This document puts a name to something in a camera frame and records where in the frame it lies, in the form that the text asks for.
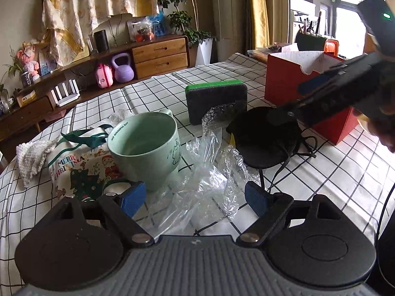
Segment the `person right hand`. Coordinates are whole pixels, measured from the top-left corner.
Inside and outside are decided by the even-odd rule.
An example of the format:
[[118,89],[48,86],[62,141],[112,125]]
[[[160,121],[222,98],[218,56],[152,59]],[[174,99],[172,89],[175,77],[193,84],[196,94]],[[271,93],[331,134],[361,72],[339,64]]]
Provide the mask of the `person right hand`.
[[381,144],[386,146],[391,153],[394,153],[394,129],[388,132],[385,131],[384,127],[378,121],[367,118],[355,108],[353,108],[353,115],[361,122],[364,130],[367,130],[373,136],[377,136]]

